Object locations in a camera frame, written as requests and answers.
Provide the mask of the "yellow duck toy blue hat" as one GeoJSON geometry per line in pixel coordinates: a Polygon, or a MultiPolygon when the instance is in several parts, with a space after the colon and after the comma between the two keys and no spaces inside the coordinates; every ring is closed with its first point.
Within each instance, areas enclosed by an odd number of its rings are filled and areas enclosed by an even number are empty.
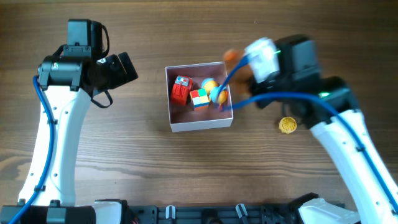
{"type": "Polygon", "coordinates": [[[209,102],[223,109],[223,104],[228,99],[226,87],[220,88],[219,84],[213,78],[206,78],[202,81],[201,87],[205,89],[209,102]]]}

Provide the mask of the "colourful puzzle cube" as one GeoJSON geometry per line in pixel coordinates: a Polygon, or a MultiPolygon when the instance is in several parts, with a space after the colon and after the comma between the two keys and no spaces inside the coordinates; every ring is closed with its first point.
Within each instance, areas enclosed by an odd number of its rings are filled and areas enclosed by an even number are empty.
{"type": "Polygon", "coordinates": [[[210,101],[204,88],[191,91],[190,99],[194,110],[201,110],[209,107],[210,101]]]}

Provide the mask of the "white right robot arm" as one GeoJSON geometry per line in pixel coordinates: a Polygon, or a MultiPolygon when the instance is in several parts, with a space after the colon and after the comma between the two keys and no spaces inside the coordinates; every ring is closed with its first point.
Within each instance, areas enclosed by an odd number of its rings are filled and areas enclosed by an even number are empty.
{"type": "Polygon", "coordinates": [[[284,75],[249,82],[252,100],[265,108],[289,105],[325,148],[344,180],[361,223],[397,223],[397,185],[378,154],[364,115],[349,86],[339,77],[284,75]]]}

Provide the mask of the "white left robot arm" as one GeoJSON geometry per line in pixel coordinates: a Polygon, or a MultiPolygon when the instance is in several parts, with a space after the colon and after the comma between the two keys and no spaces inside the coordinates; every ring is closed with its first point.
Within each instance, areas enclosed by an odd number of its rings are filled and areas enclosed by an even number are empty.
{"type": "Polygon", "coordinates": [[[29,175],[17,205],[2,207],[1,223],[132,223],[125,200],[75,204],[75,165],[81,127],[93,97],[137,78],[125,52],[44,59],[33,78],[41,115],[29,175]]]}

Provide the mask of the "brown toy with orange top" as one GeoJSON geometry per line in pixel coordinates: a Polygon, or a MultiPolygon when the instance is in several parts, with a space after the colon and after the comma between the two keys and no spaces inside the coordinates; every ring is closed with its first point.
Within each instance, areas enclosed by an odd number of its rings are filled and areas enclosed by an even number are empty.
{"type": "MultiPolygon", "coordinates": [[[[241,49],[229,49],[223,55],[223,60],[226,65],[227,72],[232,72],[239,61],[244,56],[244,50],[241,49]]],[[[234,76],[230,79],[229,84],[233,90],[239,95],[249,95],[249,81],[253,77],[253,72],[249,65],[245,65],[238,69],[234,73],[234,76]]]]}

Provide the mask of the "yellow round toy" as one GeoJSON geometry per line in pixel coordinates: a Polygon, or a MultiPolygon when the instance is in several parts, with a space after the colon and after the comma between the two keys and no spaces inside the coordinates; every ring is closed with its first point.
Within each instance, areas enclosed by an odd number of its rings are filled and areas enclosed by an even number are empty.
{"type": "Polygon", "coordinates": [[[297,129],[297,122],[290,116],[283,117],[279,121],[279,129],[282,133],[290,134],[297,129]]]}

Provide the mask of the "red toy fire truck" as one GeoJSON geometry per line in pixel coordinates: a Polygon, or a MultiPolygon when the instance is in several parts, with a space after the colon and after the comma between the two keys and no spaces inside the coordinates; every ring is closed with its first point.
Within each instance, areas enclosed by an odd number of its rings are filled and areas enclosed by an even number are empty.
{"type": "Polygon", "coordinates": [[[193,80],[190,77],[179,75],[175,79],[175,83],[172,88],[170,100],[172,103],[178,105],[186,105],[188,94],[193,88],[193,80]]]}

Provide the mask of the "white box pink interior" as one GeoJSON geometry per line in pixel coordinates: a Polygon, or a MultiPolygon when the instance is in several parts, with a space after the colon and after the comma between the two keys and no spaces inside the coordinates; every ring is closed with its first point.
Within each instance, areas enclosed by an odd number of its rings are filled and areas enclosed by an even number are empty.
{"type": "MultiPolygon", "coordinates": [[[[193,88],[201,88],[206,78],[214,79],[222,84],[227,77],[224,62],[198,63],[190,65],[176,65],[165,68],[167,96],[172,94],[172,88],[178,76],[186,76],[193,80],[193,88]]],[[[220,111],[219,106],[210,103],[209,107],[195,110],[190,97],[186,105],[179,105],[167,100],[169,106],[169,123],[172,131],[195,131],[201,129],[225,128],[231,126],[234,118],[232,110],[220,111]]]]}

